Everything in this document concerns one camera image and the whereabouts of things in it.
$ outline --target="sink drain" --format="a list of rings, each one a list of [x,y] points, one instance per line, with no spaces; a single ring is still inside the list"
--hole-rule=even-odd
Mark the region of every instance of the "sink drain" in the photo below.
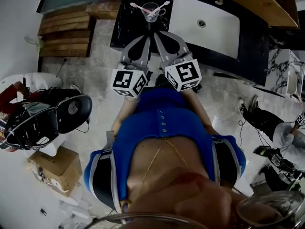
[[[197,21],[197,24],[198,24],[199,27],[201,27],[201,28],[205,27],[205,22],[204,22],[203,20]]]

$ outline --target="white sink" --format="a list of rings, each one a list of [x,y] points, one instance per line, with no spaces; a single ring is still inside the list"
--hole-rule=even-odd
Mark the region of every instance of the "white sink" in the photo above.
[[[239,19],[217,7],[197,0],[173,0],[168,31],[185,42],[237,59]]]

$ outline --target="black marble countertop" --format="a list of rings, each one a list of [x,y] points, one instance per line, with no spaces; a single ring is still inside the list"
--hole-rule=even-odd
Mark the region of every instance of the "black marble countertop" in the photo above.
[[[148,23],[140,9],[130,6],[131,2],[142,6],[147,2],[161,5],[165,1],[167,0],[122,0],[110,46],[121,50],[141,35],[152,34],[154,31],[168,31],[173,0],[168,0],[171,3],[165,6],[166,14],[159,17],[154,23]],[[216,5],[214,0],[208,0],[207,3],[239,18],[238,59],[187,43],[189,50],[193,53],[193,58],[197,59],[200,65],[208,65],[223,73],[264,86],[269,54],[267,23],[231,0],[224,0],[222,6]],[[152,44],[152,52],[157,53],[154,43]]]

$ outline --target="tile floor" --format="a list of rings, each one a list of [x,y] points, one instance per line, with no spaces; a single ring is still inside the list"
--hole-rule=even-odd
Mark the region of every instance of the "tile floor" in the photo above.
[[[64,146],[77,151],[80,154],[81,166],[84,169],[89,161],[92,151],[101,149],[106,143],[106,131],[110,129],[122,103],[123,99],[110,89],[112,69],[116,68],[121,53],[109,47],[112,30],[115,21],[97,21],[89,58],[69,58],[59,73],[65,88],[70,84],[78,85],[93,100],[93,110],[88,133],[77,130],[68,134],[68,140]],[[159,73],[161,59],[152,56],[148,67],[153,72],[150,85],[153,85]],[[44,58],[42,71],[57,74],[62,64],[62,58]],[[241,127],[236,107],[237,98],[245,99],[253,94],[258,94],[260,107],[268,110],[284,121],[291,122],[302,111],[302,106],[289,100],[272,94],[261,92],[250,85],[243,84],[239,80],[214,77],[211,70],[202,69],[203,88],[198,97],[206,109],[215,129],[222,135],[233,135],[237,144],[240,145],[239,137]],[[247,185],[252,181],[265,159],[252,153],[254,148],[261,145],[257,131],[248,123],[243,126],[243,143],[241,148],[247,158],[247,166],[243,178],[236,185],[245,193],[248,192]],[[97,216],[103,216],[111,210],[97,201],[89,192],[84,194],[92,206],[92,212]]]

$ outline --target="gold necklace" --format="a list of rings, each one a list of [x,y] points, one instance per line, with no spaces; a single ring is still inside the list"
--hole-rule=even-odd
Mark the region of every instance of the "gold necklace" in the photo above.
[[[175,147],[175,145],[172,144],[170,141],[168,141],[166,137],[164,137],[163,139],[164,139],[164,141],[167,142],[167,143],[172,147],[172,149],[177,153],[177,155],[178,155],[179,158],[183,161],[183,163],[185,164],[185,166],[186,166],[187,168],[189,168],[189,166],[188,166],[188,164],[186,163],[185,159],[184,159],[184,158],[182,157],[182,155],[179,153],[179,151],[177,150],[177,148]],[[153,165],[153,163],[154,163],[156,157],[158,156],[158,154],[159,154],[159,152],[160,152],[160,150],[161,150],[161,147],[162,147],[162,145],[158,148],[156,154],[155,154],[154,157],[152,158],[152,161],[151,161],[151,163],[149,164],[149,166],[148,166],[148,168],[147,168],[147,170],[146,170],[146,172],[145,172],[145,175],[144,175],[144,177],[143,177],[142,184],[141,184],[141,189],[142,189],[143,183],[144,183],[144,181],[145,181],[145,179],[146,179],[146,177],[147,177],[148,172],[150,171],[150,169],[151,169],[151,167],[152,167],[152,165]],[[131,203],[132,203],[132,202],[131,202],[129,199],[122,200],[122,201],[120,202],[121,208],[122,208],[122,209],[124,209],[124,208],[127,209],[127,208],[129,207],[129,205],[131,205]]]

